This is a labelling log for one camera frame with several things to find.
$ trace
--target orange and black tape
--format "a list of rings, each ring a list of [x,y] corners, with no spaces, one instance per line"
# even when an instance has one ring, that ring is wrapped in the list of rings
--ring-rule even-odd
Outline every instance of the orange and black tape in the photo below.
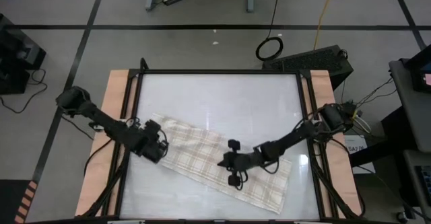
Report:
[[[26,217],[28,211],[30,210],[30,206],[32,205],[34,193],[36,193],[37,187],[38,184],[36,184],[34,181],[30,181],[28,184],[27,189],[24,192],[24,196],[21,199],[21,205],[18,207],[18,211],[15,216],[15,224],[24,223],[26,221]]]

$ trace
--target cloth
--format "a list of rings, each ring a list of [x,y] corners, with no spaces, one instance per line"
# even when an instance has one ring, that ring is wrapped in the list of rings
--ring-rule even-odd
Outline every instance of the cloth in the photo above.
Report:
[[[223,154],[230,151],[226,138],[158,114],[153,114],[152,120],[162,126],[170,143],[168,154],[160,164],[229,196],[280,214],[292,165],[288,160],[280,159],[276,174],[268,174],[259,167],[248,170],[248,181],[238,191],[228,185],[230,172],[217,166]],[[244,145],[241,150],[252,151]]]

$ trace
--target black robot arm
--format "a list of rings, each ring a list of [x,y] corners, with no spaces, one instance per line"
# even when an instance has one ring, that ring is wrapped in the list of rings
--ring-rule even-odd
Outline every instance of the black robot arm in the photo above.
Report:
[[[123,144],[138,156],[144,156],[154,163],[158,163],[166,154],[168,143],[159,141],[160,125],[153,120],[145,123],[141,128],[138,122],[127,124],[114,120],[91,102],[89,93],[78,87],[64,91],[56,99],[58,107],[71,117],[82,115],[103,126],[104,131],[112,140]]]
[[[223,161],[218,164],[232,172],[228,178],[229,185],[240,190],[241,187],[239,186],[242,186],[242,183],[246,181],[242,180],[242,173],[246,175],[246,171],[252,167],[265,169],[274,163],[278,165],[279,157],[284,154],[286,149],[296,143],[304,139],[314,139],[322,143],[327,142],[334,134],[345,131],[351,124],[351,121],[343,115],[340,106],[337,104],[324,105],[314,112],[314,117],[318,115],[321,117],[321,121],[313,123],[312,120],[301,120],[292,132],[279,140],[268,141],[253,147],[252,153],[238,153],[240,143],[235,140],[229,140],[228,146],[232,151],[223,154]]]

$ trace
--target table surface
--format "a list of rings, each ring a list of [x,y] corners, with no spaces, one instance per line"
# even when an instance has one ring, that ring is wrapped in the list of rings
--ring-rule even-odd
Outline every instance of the table surface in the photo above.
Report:
[[[431,94],[415,91],[411,82],[410,72],[404,68],[401,61],[389,63],[392,77],[405,114],[409,119],[411,131],[418,149],[424,153],[431,153],[430,119]]]
[[[137,117],[144,121],[154,113],[236,139],[246,152],[282,138],[302,120],[294,74],[144,75]],[[228,151],[228,141],[224,144]],[[214,157],[215,164],[223,160],[223,155]],[[292,167],[277,214],[131,155],[120,218],[319,220],[307,142],[290,147],[281,158]]]
[[[125,86],[127,83],[127,75],[128,70],[111,71],[104,101],[101,107],[104,112],[116,119],[119,119],[120,116],[123,96],[125,94]],[[327,71],[312,71],[312,84],[314,87],[317,107],[320,107],[323,104],[333,103],[335,101],[331,82],[329,80],[329,74]],[[306,89],[305,80],[303,80],[303,85]],[[132,85],[131,99],[129,100],[130,107],[128,107],[127,117],[130,116],[131,103],[133,102],[135,87],[136,86],[134,83]],[[306,98],[307,110],[310,112],[308,91],[304,90],[304,94]],[[344,137],[341,133],[335,135],[334,138],[344,143]],[[107,142],[107,140],[108,138],[104,133],[97,133],[93,142],[91,153]],[[93,160],[90,162],[81,189],[76,215],[80,215],[85,212],[94,202],[94,200],[97,199],[98,195],[105,187],[112,158],[113,146],[113,144],[109,145],[106,149],[95,155]],[[361,208],[348,154],[341,147],[335,144],[328,144],[327,157],[334,188],[338,191],[344,201],[350,206],[353,212],[359,214],[361,212]],[[322,184],[321,188],[324,212],[326,217],[330,217],[331,207],[329,205],[329,197]],[[112,191],[110,200],[111,204],[108,210],[109,215],[114,213],[114,204],[117,198],[117,193],[118,187]]]
[[[413,182],[413,189],[418,198],[419,206],[422,210],[422,213],[431,217],[431,206],[428,204],[426,200],[424,187],[420,182],[419,176],[415,171],[415,166],[421,165],[431,165],[431,154],[429,153],[421,153],[419,151],[414,150],[405,150],[403,152],[405,163],[407,165],[407,170],[409,172],[411,181]],[[431,221],[424,220],[425,223],[431,224]]]

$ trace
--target floor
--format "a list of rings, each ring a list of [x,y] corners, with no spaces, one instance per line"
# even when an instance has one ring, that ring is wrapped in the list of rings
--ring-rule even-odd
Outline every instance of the floor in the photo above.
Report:
[[[312,50],[324,1],[279,0],[272,35],[284,41],[282,56]],[[411,57],[431,43],[430,2],[331,0],[317,47],[338,44],[348,51],[354,72],[345,83],[344,101],[358,101],[384,83],[389,61]],[[27,221],[75,213],[90,140],[59,120],[54,99],[65,86],[87,89],[100,105],[110,70],[137,68],[141,57],[152,69],[260,69],[255,49],[268,33],[274,3],[255,0],[255,12],[247,13],[246,0],[184,0],[147,12],[145,0],[0,0],[0,13],[47,51],[42,68],[48,89],[22,114],[0,107],[0,179],[39,182]],[[393,89],[388,85],[378,94]],[[37,90],[28,86],[24,95],[4,98],[18,109]],[[338,102],[341,90],[335,90]],[[363,118],[381,135],[379,121],[400,105],[397,94],[379,98],[362,107]],[[74,121],[91,132],[87,120]],[[375,164],[396,190],[396,172],[387,170],[393,160]],[[370,175],[356,180],[366,217],[396,221],[399,201]]]

